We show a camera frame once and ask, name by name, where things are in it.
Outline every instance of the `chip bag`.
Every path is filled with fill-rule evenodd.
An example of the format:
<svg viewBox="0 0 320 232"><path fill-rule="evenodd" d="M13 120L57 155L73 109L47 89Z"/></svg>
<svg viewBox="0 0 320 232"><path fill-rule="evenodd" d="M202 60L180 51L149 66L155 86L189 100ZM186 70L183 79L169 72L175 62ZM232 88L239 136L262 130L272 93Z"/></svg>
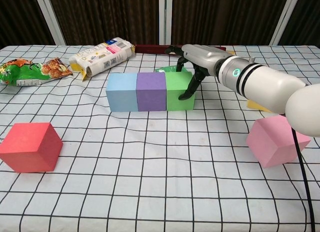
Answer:
<svg viewBox="0 0 320 232"><path fill-rule="evenodd" d="M0 66L0 83L12 86L36 86L71 74L72 72L59 58L43 64L18 58Z"/></svg>

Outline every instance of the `red object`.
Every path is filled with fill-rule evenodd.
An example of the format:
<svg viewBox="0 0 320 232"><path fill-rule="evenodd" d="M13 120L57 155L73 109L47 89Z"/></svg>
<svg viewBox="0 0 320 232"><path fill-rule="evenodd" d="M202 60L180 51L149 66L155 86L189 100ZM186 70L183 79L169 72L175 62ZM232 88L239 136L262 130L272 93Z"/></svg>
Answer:
<svg viewBox="0 0 320 232"><path fill-rule="evenodd" d="M135 45L136 53L149 53L149 54L165 54L165 49L169 47L169 45ZM216 47L221 50L226 50L225 47Z"/></svg>
<svg viewBox="0 0 320 232"><path fill-rule="evenodd" d="M0 159L19 173L53 171L62 145L50 123L16 123L0 145Z"/></svg>

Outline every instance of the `pink foam cube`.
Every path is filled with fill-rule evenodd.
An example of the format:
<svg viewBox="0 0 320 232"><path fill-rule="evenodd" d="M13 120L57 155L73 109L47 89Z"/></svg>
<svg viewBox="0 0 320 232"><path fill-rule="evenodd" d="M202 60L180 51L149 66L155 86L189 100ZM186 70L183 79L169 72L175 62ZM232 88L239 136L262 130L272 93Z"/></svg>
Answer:
<svg viewBox="0 0 320 232"><path fill-rule="evenodd" d="M310 138L298 132L296 136L303 150ZM281 115L256 120L246 143L264 168L292 162L297 157L291 127Z"/></svg>
<svg viewBox="0 0 320 232"><path fill-rule="evenodd" d="M19 173L53 171L62 145L50 123L16 123L0 145L0 159Z"/></svg>

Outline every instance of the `table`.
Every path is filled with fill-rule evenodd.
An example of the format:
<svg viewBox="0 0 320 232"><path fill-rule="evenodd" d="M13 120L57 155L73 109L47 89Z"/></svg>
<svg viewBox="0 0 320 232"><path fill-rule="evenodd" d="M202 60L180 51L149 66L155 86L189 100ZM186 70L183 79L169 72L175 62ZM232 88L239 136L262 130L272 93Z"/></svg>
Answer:
<svg viewBox="0 0 320 232"><path fill-rule="evenodd" d="M10 46L42 63L91 46ZM320 83L314 46L227 46L238 56ZM54 172L17 174L0 161L0 231L309 231L298 160L263 169L245 139L256 119L244 97L205 78L192 111L113 113L110 73L151 72L177 57L137 54L81 81L0 86L0 139L17 122L50 122L63 140ZM320 230L320 139L303 150Z"/></svg>

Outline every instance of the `curtain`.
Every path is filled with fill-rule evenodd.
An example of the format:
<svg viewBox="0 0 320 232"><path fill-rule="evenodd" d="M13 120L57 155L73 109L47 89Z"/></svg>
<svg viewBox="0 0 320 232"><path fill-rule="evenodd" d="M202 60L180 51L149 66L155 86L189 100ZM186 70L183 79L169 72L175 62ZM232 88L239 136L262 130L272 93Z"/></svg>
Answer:
<svg viewBox="0 0 320 232"><path fill-rule="evenodd" d="M280 45L316 45L320 48L320 0L298 0L280 39Z"/></svg>
<svg viewBox="0 0 320 232"><path fill-rule="evenodd" d="M173 44L268 45L287 0L173 0Z"/></svg>
<svg viewBox="0 0 320 232"><path fill-rule="evenodd" d="M68 45L159 43L159 0L51 0Z"/></svg>
<svg viewBox="0 0 320 232"><path fill-rule="evenodd" d="M55 44L37 0L0 0L0 14L0 49Z"/></svg>

